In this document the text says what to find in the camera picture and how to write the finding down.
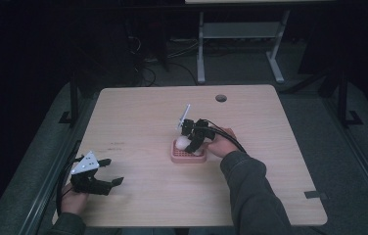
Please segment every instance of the floor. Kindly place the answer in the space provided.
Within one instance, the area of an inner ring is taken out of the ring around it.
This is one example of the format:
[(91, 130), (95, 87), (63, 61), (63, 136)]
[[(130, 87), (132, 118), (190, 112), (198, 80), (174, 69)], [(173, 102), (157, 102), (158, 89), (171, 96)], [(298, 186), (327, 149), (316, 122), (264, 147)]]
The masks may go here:
[[(190, 47), (194, 41), (175, 41), (168, 44), (170, 55)], [(265, 52), (271, 41), (211, 41), (206, 50), (206, 84), (271, 84), (285, 90), (308, 77), (297, 74), (305, 42), (282, 44), (277, 61), (286, 82), (273, 79)], [(151, 58), (142, 69), (140, 86), (197, 85), (197, 62), (194, 50), (168, 59), (168, 70)], [(368, 162), (368, 104), (364, 95), (352, 84), (348, 87), (348, 108), (358, 113), (363, 125), (343, 128), (336, 117), (337, 94), (320, 98), (317, 94), (322, 80), (312, 83), (295, 94), (280, 95), (293, 132), (308, 166), (316, 189), (326, 195), (322, 201), (328, 222), (318, 227), (294, 227), (295, 234), (367, 234), (368, 235), (368, 180), (360, 166), (362, 152)], [(56, 156), (68, 156), (76, 140), (81, 140), (98, 97), (79, 97), (80, 118), (69, 128), (58, 124), (63, 111), (69, 109), (69, 86), (56, 97), (47, 117), (40, 126), (25, 157), (0, 202), (0, 234), (15, 234), (26, 226), (26, 215), (39, 204), (39, 186), (47, 176)], [(44, 204), (45, 210), (38, 234), (51, 226), (54, 197)], [(114, 234), (113, 229), (88, 228), (86, 234)], [(171, 229), (127, 228), (124, 234), (173, 234)], [(232, 234), (231, 228), (192, 228), (190, 234)]]

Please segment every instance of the metal frame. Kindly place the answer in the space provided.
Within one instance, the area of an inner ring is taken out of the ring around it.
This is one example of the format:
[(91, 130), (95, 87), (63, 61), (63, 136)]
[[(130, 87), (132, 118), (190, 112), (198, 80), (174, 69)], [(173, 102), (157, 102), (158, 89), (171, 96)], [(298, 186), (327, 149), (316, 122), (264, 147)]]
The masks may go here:
[(286, 10), (281, 21), (277, 23), (205, 23), (204, 12), (200, 12), (199, 23), (199, 53), (197, 55), (198, 83), (206, 82), (203, 45), (205, 38), (275, 38), (271, 51), (266, 52), (266, 58), (272, 69), (275, 80), (284, 83), (285, 79), (276, 62), (276, 55), (285, 32), (290, 10)]

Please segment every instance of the wooden table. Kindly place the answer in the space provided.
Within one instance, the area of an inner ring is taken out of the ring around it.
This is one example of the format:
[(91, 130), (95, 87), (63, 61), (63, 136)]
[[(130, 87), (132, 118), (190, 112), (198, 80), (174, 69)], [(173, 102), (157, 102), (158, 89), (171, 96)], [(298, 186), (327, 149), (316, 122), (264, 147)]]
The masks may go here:
[[(225, 95), (219, 103), (216, 95)], [(206, 118), (232, 127), (254, 158), (267, 165), (267, 178), (292, 225), (321, 225), (327, 215), (275, 89), (270, 85), (104, 89), (90, 119), (78, 157), (93, 151), (112, 159), (96, 174), (124, 177), (109, 196), (91, 195), (82, 215), (88, 226), (189, 227), (232, 225), (229, 189), (220, 159), (174, 164), (172, 141), (187, 104), (187, 118)]]

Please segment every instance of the pink container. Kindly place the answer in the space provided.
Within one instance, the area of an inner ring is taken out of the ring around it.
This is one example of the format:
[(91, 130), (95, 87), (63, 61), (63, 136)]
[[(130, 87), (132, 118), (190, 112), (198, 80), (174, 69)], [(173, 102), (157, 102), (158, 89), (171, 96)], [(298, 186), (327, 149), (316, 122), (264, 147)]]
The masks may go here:
[(179, 150), (175, 148), (175, 142), (174, 140), (171, 145), (171, 160), (175, 164), (203, 164), (206, 159), (206, 150), (202, 151), (202, 154), (199, 156), (196, 156), (194, 154), (189, 154), (185, 151)]

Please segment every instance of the sleeve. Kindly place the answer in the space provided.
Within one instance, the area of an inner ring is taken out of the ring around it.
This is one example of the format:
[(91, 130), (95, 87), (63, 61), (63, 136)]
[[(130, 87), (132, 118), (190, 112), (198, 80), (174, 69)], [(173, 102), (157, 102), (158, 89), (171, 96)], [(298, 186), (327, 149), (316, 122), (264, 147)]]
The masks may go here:
[(80, 216), (74, 213), (63, 212), (56, 223), (47, 232), (47, 235), (80, 235), (84, 234), (86, 224)]
[(220, 164), (230, 188), (236, 234), (293, 234), (284, 206), (266, 179), (266, 166), (239, 151)]

